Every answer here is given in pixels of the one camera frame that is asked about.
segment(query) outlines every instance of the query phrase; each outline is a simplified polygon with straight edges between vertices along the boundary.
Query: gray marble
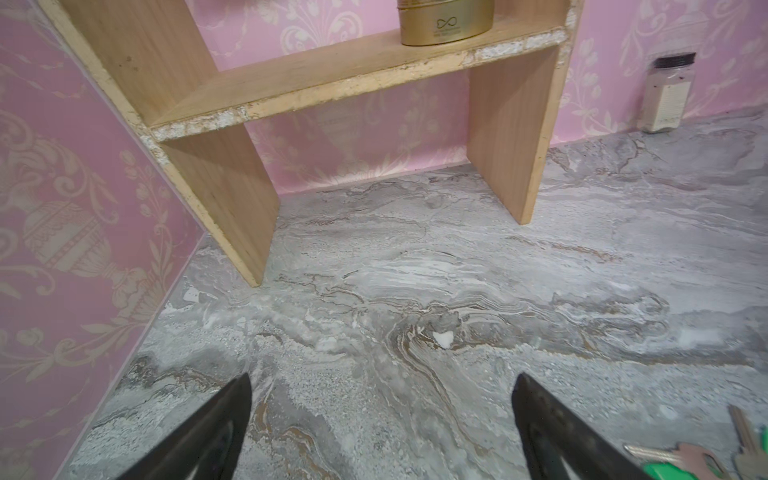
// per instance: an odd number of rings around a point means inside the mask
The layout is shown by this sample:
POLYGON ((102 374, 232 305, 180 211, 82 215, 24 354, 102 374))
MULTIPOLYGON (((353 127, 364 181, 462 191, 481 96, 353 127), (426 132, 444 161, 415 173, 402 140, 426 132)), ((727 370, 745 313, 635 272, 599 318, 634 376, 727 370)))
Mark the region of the gray marble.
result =
POLYGON ((195 255, 65 473, 113 478, 228 379, 237 478, 527 478, 531 373, 615 445, 768 422, 768 114, 551 149, 519 226, 471 166, 285 199, 264 285, 195 255))

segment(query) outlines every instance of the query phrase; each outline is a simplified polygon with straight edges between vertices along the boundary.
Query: infinity logo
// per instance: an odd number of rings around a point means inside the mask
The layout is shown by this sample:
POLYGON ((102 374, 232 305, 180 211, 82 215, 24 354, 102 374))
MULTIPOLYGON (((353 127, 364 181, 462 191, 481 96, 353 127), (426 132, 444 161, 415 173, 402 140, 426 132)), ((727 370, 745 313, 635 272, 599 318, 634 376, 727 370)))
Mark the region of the infinity logo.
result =
POLYGON ((458 20, 456 19, 456 17, 451 17, 448 20, 440 19, 437 21, 437 28, 440 29, 445 27, 446 25, 449 27, 455 27, 457 23, 458 23, 458 20))

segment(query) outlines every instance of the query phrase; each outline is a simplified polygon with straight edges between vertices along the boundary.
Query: gold tin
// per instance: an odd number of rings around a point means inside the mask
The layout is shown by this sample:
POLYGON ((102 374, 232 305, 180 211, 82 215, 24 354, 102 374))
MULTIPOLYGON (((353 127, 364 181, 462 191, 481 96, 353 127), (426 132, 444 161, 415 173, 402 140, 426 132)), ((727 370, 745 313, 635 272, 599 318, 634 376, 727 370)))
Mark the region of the gold tin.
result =
POLYGON ((403 45, 437 45, 493 26, 495 0, 398 0, 403 45))

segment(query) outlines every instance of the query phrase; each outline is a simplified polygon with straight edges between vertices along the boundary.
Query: white spot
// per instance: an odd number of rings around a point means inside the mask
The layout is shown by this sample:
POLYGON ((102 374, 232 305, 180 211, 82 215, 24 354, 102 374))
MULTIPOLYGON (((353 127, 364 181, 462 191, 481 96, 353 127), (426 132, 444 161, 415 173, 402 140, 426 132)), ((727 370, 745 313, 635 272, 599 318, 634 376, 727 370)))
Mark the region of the white spot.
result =
POLYGON ((170 315, 172 313, 184 313, 188 310, 192 310, 194 308, 194 305, 186 305, 182 306, 181 308, 174 308, 173 304, 171 302, 168 302, 165 304, 165 308, 163 308, 163 311, 160 313, 161 315, 170 315))
POLYGON ((451 344, 453 343, 453 332, 451 330, 445 333, 432 332, 432 336, 442 348, 446 350, 451 348, 451 344))
POLYGON ((568 17, 565 19, 565 27, 568 30, 576 28, 576 22, 578 22, 578 15, 576 15, 576 8, 568 10, 568 17))
POLYGON ((508 419, 509 418, 509 412, 507 412, 505 409, 503 409, 500 406, 496 406, 496 416, 501 419, 508 419))
POLYGON ((166 141, 207 131, 220 130, 232 125, 241 124, 247 120, 249 120, 248 111, 244 105, 241 105, 212 114, 200 115, 187 120, 161 125, 160 127, 153 128, 152 134, 158 141, 166 141))
POLYGON ((554 35, 550 33, 540 33, 538 35, 531 35, 525 41, 525 49, 533 50, 534 48, 543 48, 547 45, 554 43, 554 35))
POLYGON ((339 442, 339 446, 344 452, 353 453, 355 451, 355 445, 357 441, 355 436, 351 433, 344 435, 339 442))
POLYGON ((200 291, 195 287, 191 286, 189 290, 184 292, 184 296, 181 298, 186 300, 187 302, 200 303, 200 291))
POLYGON ((667 420, 677 420, 680 417, 675 411, 675 409, 666 405, 660 406, 659 412, 661 413, 661 415, 664 415, 664 418, 666 418, 667 420))
POLYGON ((168 160, 168 156, 165 154, 162 148, 157 146, 157 142, 154 141, 154 138, 151 135, 139 133, 139 138, 141 139, 141 143, 144 144, 147 150, 149 150, 152 153, 152 156, 157 161, 158 165, 160 165, 161 167, 170 165, 170 160, 168 160))
POLYGON ((211 313, 207 317, 203 318, 203 328, 205 330, 210 330, 212 326, 216 323, 216 321, 219 319, 219 315, 217 313, 211 313))
POLYGON ((516 55, 523 51, 523 41, 508 41, 506 43, 500 43, 498 45, 491 45, 490 47, 479 48, 474 55, 473 60, 491 60, 493 58, 507 57, 509 55, 516 55))
POLYGON ((571 55, 571 44, 564 43, 560 47, 560 56, 558 57, 558 65, 563 65, 565 61, 568 60, 570 55, 571 55))
POLYGON ((336 341, 335 336, 329 336, 327 338, 321 339, 318 343, 315 349, 318 352, 329 352, 331 350, 336 349, 336 344, 338 342, 336 341))
POLYGON ((719 345, 723 339, 717 329, 682 329, 678 342, 681 347, 692 349, 699 345, 719 345))
POLYGON ((626 283, 611 282, 610 280, 608 280, 608 284, 621 292, 631 292, 633 289, 631 285, 627 285, 626 283))

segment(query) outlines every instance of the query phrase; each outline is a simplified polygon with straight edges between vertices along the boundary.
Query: pink wallpaper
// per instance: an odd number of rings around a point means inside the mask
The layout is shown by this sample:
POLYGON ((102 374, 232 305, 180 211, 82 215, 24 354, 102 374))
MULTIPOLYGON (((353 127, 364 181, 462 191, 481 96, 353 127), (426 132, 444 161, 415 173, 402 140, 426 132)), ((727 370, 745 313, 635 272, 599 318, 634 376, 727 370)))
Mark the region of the pink wallpaper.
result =
MULTIPOLYGON (((399 27, 397 0, 187 0, 220 70, 399 27)), ((278 194, 466 162, 468 80, 443 75, 247 124, 278 194)))
MULTIPOLYGON (((219 69, 398 28, 397 1, 187 0, 219 69)), ((586 0, 555 142, 632 128, 646 67, 700 53, 689 116, 768 101, 765 0, 586 0)), ((466 161, 468 81, 449 74, 248 124, 286 194, 466 161)))
POLYGON ((634 128, 647 66, 698 52, 687 117, 768 102, 765 0, 587 0, 555 142, 634 128))
POLYGON ((0 478, 53 478, 201 234, 36 11, 0 0, 0 478))

